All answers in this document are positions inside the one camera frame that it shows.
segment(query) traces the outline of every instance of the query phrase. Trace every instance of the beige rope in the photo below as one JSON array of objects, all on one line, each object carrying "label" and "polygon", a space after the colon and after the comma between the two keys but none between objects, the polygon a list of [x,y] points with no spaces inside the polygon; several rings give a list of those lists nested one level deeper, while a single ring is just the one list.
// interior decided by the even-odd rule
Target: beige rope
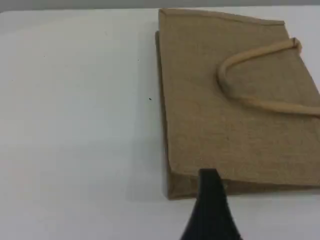
[{"label": "beige rope", "polygon": [[285,41],[277,42],[272,45],[262,46],[254,48],[248,51],[240,52],[238,54],[232,55],[227,58],[217,70],[217,81],[221,88],[221,91],[228,98],[238,101],[244,105],[256,107],[266,111],[272,111],[277,113],[286,113],[286,114],[299,114],[299,115],[308,115],[308,116],[317,116],[320,117],[320,107],[313,106],[304,106],[294,103],[278,102],[278,101],[263,101],[256,97],[252,96],[238,96],[233,94],[231,88],[227,83],[226,72],[228,68],[232,65],[257,58],[263,55],[276,53],[286,49],[297,48],[299,53],[301,52],[302,46],[298,39],[290,38]]}]

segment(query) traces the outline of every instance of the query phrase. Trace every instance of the rope handle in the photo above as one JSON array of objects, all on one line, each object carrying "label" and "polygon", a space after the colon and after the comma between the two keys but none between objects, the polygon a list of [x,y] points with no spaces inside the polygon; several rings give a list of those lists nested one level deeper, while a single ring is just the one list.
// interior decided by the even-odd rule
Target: rope handle
[{"label": "rope handle", "polygon": [[266,111],[320,117],[320,107],[305,106],[279,101],[264,101],[253,96],[239,96],[234,94],[230,86],[228,85],[226,81],[227,70],[231,66],[253,58],[261,57],[267,54],[273,54],[286,49],[298,49],[299,53],[301,53],[302,45],[300,41],[294,37],[268,46],[262,46],[248,51],[243,51],[227,58],[217,69],[217,82],[223,94],[229,99],[240,102],[241,104],[244,104],[246,106],[259,108]]}]

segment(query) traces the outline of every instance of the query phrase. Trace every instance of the white surface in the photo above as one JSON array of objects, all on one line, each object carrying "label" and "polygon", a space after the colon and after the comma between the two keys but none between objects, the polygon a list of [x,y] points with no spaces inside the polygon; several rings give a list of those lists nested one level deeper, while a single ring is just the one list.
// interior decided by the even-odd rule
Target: white surface
[{"label": "white surface", "polygon": [[[320,7],[281,19],[320,87]],[[163,195],[156,9],[0,14],[0,239],[178,240],[194,200]],[[246,240],[318,240],[320,195],[229,197]]]}]

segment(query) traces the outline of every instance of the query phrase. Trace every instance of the wall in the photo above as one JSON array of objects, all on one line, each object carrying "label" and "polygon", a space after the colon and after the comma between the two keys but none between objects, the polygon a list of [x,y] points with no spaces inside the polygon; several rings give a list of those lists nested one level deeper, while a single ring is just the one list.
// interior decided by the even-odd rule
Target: wall
[{"label": "wall", "polygon": [[318,3],[318,0],[1,0],[0,11],[36,9],[311,5]]}]

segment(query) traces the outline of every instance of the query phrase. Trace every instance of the brown bag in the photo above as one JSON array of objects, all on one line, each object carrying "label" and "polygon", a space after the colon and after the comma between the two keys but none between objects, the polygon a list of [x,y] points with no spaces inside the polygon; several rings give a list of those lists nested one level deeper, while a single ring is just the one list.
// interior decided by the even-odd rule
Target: brown bag
[{"label": "brown bag", "polygon": [[320,186],[320,96],[283,21],[159,10],[168,197],[215,168],[229,193]]}]

